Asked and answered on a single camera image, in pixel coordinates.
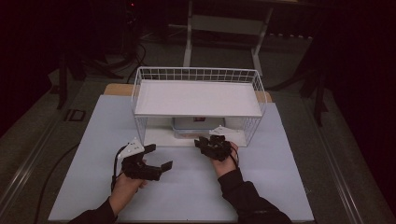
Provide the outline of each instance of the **white wire basket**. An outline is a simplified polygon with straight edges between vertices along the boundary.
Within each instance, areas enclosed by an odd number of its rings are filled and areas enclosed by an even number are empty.
[[[154,96],[149,96],[148,93],[148,91],[158,89],[174,92],[177,91],[177,88],[180,88],[178,95],[156,92]],[[249,99],[241,98],[246,97],[242,93],[245,90],[246,95],[252,97]],[[196,103],[202,98],[200,96],[205,94],[209,94],[209,97],[206,96],[205,98],[203,96],[204,98],[201,99],[203,101]],[[164,146],[193,146],[193,141],[175,139],[172,134],[169,134],[173,131],[171,119],[178,117],[219,117],[225,118],[226,128],[236,130],[242,136],[242,141],[239,141],[237,145],[246,147],[262,120],[267,103],[259,72],[257,70],[235,68],[139,67],[135,76],[132,96],[132,111],[140,141],[145,145]],[[142,112],[141,106],[150,103],[152,103],[150,112]],[[206,110],[211,109],[205,108],[206,104],[215,107],[213,111],[206,113]],[[251,113],[251,109],[246,108],[251,105],[254,107],[255,114]],[[153,123],[157,123],[154,128],[165,127],[163,134],[158,134],[158,130],[156,130],[157,136],[148,137]],[[158,140],[161,138],[166,138],[164,142],[167,143],[156,142],[161,141]]]

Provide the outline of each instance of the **black sleeve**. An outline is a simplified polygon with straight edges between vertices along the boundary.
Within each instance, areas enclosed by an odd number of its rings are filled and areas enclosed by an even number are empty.
[[[95,210],[87,210],[68,222],[69,224],[111,224],[116,221],[108,199]]]
[[[239,169],[219,178],[222,196],[238,214],[238,223],[291,224],[273,204],[260,197],[253,183],[245,182]]]

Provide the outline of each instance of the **hand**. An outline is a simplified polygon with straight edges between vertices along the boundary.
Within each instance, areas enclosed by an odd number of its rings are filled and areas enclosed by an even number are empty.
[[[108,198],[111,208],[113,209],[114,217],[116,217],[126,204],[132,200],[137,190],[145,187],[147,183],[147,180],[131,179],[125,174],[121,174],[117,178],[113,192],[111,192]]]
[[[235,150],[232,149],[231,155],[238,160],[238,158],[236,158],[236,151],[238,150],[238,146],[233,143],[231,143],[231,147],[233,147]],[[213,167],[215,168],[216,171],[216,175],[218,177],[221,177],[222,175],[225,175],[227,173],[229,173],[230,171],[236,170],[236,166],[235,163],[233,162],[233,159],[231,159],[231,157],[228,157],[227,159],[225,159],[224,161],[217,161],[217,160],[213,160],[210,159],[210,161],[213,164]]]

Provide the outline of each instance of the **metal frame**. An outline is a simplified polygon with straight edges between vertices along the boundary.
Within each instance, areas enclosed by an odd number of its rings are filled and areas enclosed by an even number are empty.
[[[134,81],[132,111],[141,142],[145,140],[148,118],[137,116],[135,109],[139,97],[140,84],[143,79],[251,83],[253,90],[256,92],[262,116],[265,113],[267,97],[257,70],[203,67],[139,67]],[[262,116],[260,118],[242,118],[247,145],[256,132]]]
[[[262,41],[271,19],[273,7],[270,7],[266,13],[265,21],[252,21],[231,18],[210,17],[202,15],[194,15],[192,13],[192,0],[189,2],[189,16],[187,20],[187,44],[184,52],[183,67],[190,67],[192,54],[192,29],[206,30],[223,33],[256,35],[259,40],[255,48],[251,49],[251,57],[254,69],[262,76],[262,66],[260,63],[259,52],[262,47]]]

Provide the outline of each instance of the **white table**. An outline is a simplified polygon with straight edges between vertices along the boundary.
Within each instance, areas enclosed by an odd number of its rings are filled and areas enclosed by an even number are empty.
[[[110,194],[113,161],[120,147],[137,136],[129,96],[102,95],[93,111],[49,220],[67,221],[98,207]],[[313,220],[276,105],[268,104],[249,147],[240,148],[245,180],[293,221]],[[215,172],[196,147],[157,147],[149,165],[173,161],[161,180],[139,190],[120,213],[120,222],[235,222],[221,198]]]

